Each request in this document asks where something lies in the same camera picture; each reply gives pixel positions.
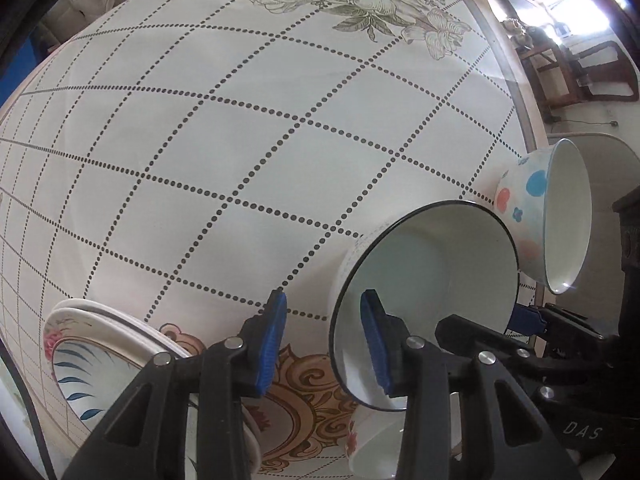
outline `wooden furniture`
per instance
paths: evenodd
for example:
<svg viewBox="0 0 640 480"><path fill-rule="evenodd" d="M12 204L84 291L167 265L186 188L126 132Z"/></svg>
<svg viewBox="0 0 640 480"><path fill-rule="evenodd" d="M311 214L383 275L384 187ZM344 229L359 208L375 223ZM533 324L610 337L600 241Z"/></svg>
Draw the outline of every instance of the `wooden furniture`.
<svg viewBox="0 0 640 480"><path fill-rule="evenodd" d="M579 60L592 56L593 54L609 47L615 50L616 60L592 66L581 65ZM548 56L544 54L549 50L553 53L556 60L540 67L538 72L541 73L553 68L559 68L566 83L568 92L567 94L554 97L546 97L543 94L539 94L536 98L542 100L542 105L551 108L559 108L589 101L638 101L638 77L636 76L636 71L634 70L630 59L625 55L619 44L615 41L605 41L601 44L588 48L587 50L583 50L578 54L573 54L563 45L558 45L553 41L549 41L548 43L544 43L531 50L521 52L520 60L530 60L531 57L537 55L543 56L545 59L549 59ZM631 88L632 94L618 95L592 93L589 85L600 82L626 83ZM542 88L542 86L539 85L539 81L536 83L532 81L532 85Z"/></svg>

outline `white tablecloth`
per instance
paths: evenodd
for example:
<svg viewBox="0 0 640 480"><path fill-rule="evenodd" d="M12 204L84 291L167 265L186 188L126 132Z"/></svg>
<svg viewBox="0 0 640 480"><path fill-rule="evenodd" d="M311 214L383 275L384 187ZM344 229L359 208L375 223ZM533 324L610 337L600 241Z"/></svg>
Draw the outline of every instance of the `white tablecloth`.
<svg viewBox="0 0 640 480"><path fill-rule="evenodd" d="M437 200L492 206L537 110L483 12L129 0L44 64L0 123L0 324L76 444L87 432L40 344L57 302L88 298L209 345L281 286L287 355L322 361L328 291L360 234ZM525 280L520 301L532 290ZM274 455L263 472L348 476L340 431L315 428L302 441L316 454Z"/></svg>

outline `blue dot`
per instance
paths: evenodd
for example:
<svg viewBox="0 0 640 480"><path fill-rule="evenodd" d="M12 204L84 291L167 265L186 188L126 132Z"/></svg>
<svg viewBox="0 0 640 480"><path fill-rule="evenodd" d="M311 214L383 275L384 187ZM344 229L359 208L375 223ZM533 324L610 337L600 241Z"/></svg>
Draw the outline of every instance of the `blue dot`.
<svg viewBox="0 0 640 480"><path fill-rule="evenodd" d="M545 170L539 170L533 173L527 180L527 193L531 196L543 196L546 191L546 174Z"/></svg>

